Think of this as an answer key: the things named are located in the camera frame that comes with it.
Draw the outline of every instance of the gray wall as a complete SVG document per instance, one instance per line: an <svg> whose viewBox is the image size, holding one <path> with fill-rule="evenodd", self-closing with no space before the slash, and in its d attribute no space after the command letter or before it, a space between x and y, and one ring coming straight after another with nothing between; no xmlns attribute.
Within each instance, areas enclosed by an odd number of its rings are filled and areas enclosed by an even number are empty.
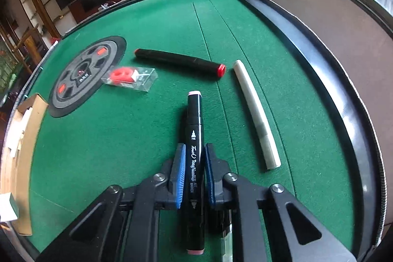
<svg viewBox="0 0 393 262"><path fill-rule="evenodd" d="M393 40L351 0L273 0L310 27L338 58L367 106L393 190ZM393 222L388 193L386 223Z"/></svg>

